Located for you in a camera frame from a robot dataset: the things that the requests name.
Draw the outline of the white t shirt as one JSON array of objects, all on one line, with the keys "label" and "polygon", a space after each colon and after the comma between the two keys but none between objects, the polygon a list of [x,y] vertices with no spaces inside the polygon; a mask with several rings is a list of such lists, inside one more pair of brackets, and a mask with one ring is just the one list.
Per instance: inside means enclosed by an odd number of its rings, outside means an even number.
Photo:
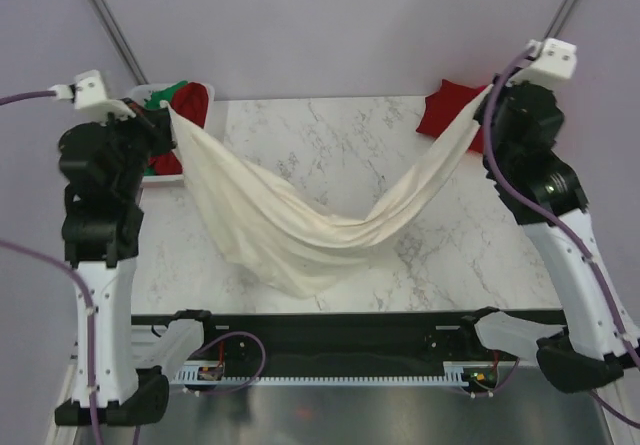
[{"label": "white t shirt", "polygon": [[171,106],[184,183],[224,258],[290,296],[307,298],[393,250],[454,173],[480,129],[468,102],[363,220],[329,212],[271,171],[238,157]]}]

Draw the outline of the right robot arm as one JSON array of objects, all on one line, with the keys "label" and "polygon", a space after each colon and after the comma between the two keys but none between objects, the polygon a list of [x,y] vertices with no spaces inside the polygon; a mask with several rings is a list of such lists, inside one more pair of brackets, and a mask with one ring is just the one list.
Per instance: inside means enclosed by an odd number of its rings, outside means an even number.
[{"label": "right robot arm", "polygon": [[492,349],[534,362],[557,390],[576,393],[615,382],[633,367],[639,329],[607,273],[591,268],[598,248],[588,201],[575,171],[552,150],[563,122],[552,91],[529,82],[506,88],[484,130],[483,164],[541,256],[565,322],[548,325],[486,308],[457,342],[469,358]]}]

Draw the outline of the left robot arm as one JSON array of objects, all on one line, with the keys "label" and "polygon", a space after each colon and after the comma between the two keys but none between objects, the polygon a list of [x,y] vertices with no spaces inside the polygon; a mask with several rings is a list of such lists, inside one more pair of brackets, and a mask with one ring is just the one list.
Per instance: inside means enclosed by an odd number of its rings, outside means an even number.
[{"label": "left robot arm", "polygon": [[78,286],[78,364],[72,394],[54,412],[61,426],[153,424],[169,400],[160,366],[134,365],[131,293],[142,178],[151,157],[175,143],[167,112],[121,103],[124,115],[77,125],[58,142],[64,259]]}]

